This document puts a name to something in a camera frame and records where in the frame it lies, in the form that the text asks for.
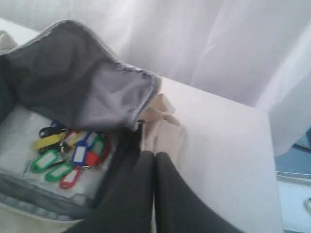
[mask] beige fabric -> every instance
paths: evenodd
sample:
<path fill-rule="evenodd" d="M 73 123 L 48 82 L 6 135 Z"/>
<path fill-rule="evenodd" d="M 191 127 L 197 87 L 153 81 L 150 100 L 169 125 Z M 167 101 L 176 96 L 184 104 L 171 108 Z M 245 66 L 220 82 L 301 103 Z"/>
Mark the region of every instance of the beige fabric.
<path fill-rule="evenodd" d="M 141 114 L 145 121 L 142 127 L 141 150 L 155 154 L 166 152 L 176 164 L 178 155 L 185 143 L 185 129 L 172 116 L 175 108 L 164 94 L 158 94 L 149 107 Z"/>

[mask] green key tag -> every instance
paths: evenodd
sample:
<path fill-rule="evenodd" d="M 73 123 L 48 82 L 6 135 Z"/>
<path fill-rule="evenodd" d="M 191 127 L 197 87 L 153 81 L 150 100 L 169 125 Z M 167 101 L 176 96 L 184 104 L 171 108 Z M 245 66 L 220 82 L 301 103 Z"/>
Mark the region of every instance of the green key tag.
<path fill-rule="evenodd" d="M 30 171 L 35 173 L 43 172 L 47 169 L 51 164 L 55 163 L 59 158 L 59 154 L 57 150 L 48 150 L 39 158 L 34 160 L 30 165 Z"/>
<path fill-rule="evenodd" d="M 73 165 L 71 164 L 62 164 L 53 170 L 49 171 L 45 174 L 45 180 L 48 182 L 55 182 L 60 180 L 63 176 L 70 173 L 73 169 Z"/>
<path fill-rule="evenodd" d="M 93 142 L 91 152 L 97 154 L 99 157 L 102 157 L 105 145 L 106 141 L 102 137 L 97 136 Z"/>

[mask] white table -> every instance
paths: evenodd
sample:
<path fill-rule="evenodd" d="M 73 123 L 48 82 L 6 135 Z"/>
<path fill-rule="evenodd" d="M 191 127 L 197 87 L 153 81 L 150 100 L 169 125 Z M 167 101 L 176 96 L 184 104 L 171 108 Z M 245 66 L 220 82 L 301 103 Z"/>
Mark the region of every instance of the white table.
<path fill-rule="evenodd" d="M 0 30 L 19 44 L 37 35 L 5 20 Z M 282 233 L 267 113 L 169 79 L 163 91 L 188 131 L 179 170 L 195 193 L 246 233 Z"/>

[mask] white label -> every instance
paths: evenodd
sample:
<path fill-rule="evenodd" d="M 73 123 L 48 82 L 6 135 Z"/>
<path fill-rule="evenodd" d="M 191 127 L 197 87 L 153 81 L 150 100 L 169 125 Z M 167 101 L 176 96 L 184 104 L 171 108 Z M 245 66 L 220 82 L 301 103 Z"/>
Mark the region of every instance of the white label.
<path fill-rule="evenodd" d="M 86 138 L 86 136 L 87 136 L 87 134 L 88 134 L 88 131 L 82 131 L 82 132 L 80 132 L 80 134 L 79 134 L 79 136 L 78 136 L 76 142 L 78 142 L 78 141 L 84 141 L 85 138 Z"/>
<path fill-rule="evenodd" d="M 52 162 L 55 158 L 56 158 L 56 155 L 52 152 L 49 152 L 37 161 L 37 166 L 44 168 L 47 164 Z"/>
<path fill-rule="evenodd" d="M 86 152 L 86 148 L 85 147 L 77 147 L 76 152 L 74 154 L 74 158 L 73 161 L 76 163 L 81 163 L 83 162 L 83 158 Z"/>
<path fill-rule="evenodd" d="M 70 169 L 70 168 L 67 167 L 67 166 L 61 166 L 61 167 L 59 167 L 58 169 L 56 169 L 55 171 L 53 171 L 53 172 L 51 173 L 51 175 L 54 176 L 54 177 L 57 177 L 57 176 L 61 175 L 63 172 L 69 170 L 69 169 Z"/>
<path fill-rule="evenodd" d="M 70 135 L 68 135 L 68 137 L 65 138 L 65 142 L 68 145 L 72 145 L 73 144 L 72 140 L 75 138 L 76 135 L 77 135 L 76 132 L 72 132 Z"/>
<path fill-rule="evenodd" d="M 94 139 L 97 137 L 97 133 L 95 132 L 92 132 L 90 134 L 90 136 L 87 138 L 86 142 L 87 142 L 87 146 L 92 146 L 93 142 L 94 142 Z"/>
<path fill-rule="evenodd" d="M 67 176 L 64 179 L 64 182 L 67 182 L 67 183 L 73 182 L 77 173 L 78 173 L 78 170 L 72 170 L 70 173 L 67 174 Z"/>
<path fill-rule="evenodd" d="M 103 149 L 103 146 L 104 146 L 104 143 L 101 142 L 101 141 L 97 141 L 95 146 L 94 146 L 94 149 L 93 149 L 93 152 L 99 156 L 101 156 L 101 152 L 102 152 L 102 149 Z"/>

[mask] white curtain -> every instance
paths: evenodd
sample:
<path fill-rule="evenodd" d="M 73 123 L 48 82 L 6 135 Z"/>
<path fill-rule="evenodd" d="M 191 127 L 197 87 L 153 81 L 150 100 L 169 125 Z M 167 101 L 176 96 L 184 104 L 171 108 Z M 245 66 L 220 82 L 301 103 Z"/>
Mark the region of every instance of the white curtain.
<path fill-rule="evenodd" d="M 311 126 L 309 0 L 0 0 L 0 17 L 78 20 L 128 63 L 268 110 L 276 155 Z"/>

